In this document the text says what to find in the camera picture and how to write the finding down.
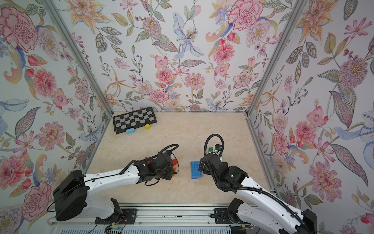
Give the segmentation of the long blue lego brick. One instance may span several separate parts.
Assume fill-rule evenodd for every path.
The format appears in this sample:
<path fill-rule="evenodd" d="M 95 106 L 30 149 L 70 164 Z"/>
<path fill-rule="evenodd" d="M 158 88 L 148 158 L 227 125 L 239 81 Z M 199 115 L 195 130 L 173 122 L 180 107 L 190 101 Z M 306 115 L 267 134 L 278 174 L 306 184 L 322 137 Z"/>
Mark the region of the long blue lego brick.
<path fill-rule="evenodd" d="M 199 170 L 200 162 L 199 161 L 192 161 L 191 168 L 194 170 Z"/>

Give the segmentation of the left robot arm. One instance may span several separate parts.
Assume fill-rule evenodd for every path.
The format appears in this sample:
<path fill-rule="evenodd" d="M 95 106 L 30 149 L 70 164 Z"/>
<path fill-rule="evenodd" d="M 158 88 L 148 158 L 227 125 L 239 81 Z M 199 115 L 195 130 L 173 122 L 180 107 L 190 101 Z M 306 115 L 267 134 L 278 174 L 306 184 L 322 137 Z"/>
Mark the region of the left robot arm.
<path fill-rule="evenodd" d="M 52 212 L 59 222 L 82 215 L 96 217 L 104 223 L 117 223 L 125 217 L 119 202 L 114 198 L 97 199 L 96 194 L 126 185 L 151 186 L 152 180 L 171 180 L 178 173 L 174 169 L 176 165 L 174 153 L 165 150 L 144 160 L 132 160 L 123 169 L 97 174 L 73 171 L 54 190 Z"/>

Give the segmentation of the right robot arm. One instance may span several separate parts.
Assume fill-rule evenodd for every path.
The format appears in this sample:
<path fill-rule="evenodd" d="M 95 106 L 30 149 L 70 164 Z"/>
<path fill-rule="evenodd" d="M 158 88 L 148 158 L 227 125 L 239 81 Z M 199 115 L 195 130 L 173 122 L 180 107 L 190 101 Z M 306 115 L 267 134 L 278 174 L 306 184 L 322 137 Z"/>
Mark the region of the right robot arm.
<path fill-rule="evenodd" d="M 219 155 L 205 153 L 200 160 L 200 171 L 210 175 L 218 189 L 240 196 L 227 208 L 232 223 L 249 223 L 271 234 L 315 234 L 317 216 L 283 202 L 264 189 L 245 171 L 222 162 Z"/>

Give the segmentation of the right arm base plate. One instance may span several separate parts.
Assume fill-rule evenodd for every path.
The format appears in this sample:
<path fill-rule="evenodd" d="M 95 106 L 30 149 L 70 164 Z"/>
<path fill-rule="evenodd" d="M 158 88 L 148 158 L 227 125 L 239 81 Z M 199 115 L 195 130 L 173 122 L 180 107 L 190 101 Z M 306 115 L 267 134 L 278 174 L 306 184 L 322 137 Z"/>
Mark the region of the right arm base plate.
<path fill-rule="evenodd" d="M 250 223 L 241 220 L 234 220 L 234 217 L 228 213 L 227 208 L 215 208 L 213 213 L 209 215 L 210 218 L 215 220 L 215 224 L 238 224 L 249 225 Z"/>

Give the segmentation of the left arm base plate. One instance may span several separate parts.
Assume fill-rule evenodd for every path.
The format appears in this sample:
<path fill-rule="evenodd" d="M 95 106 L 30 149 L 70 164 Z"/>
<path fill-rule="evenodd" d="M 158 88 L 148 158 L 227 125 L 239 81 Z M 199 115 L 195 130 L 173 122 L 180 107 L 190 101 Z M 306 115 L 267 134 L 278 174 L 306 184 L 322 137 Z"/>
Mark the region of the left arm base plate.
<path fill-rule="evenodd" d="M 137 209 L 121 209 L 121 213 L 112 214 L 109 218 L 101 219 L 97 217 L 95 224 L 98 225 L 109 225 L 109 224 L 120 224 L 120 225 L 133 225 L 137 215 Z"/>

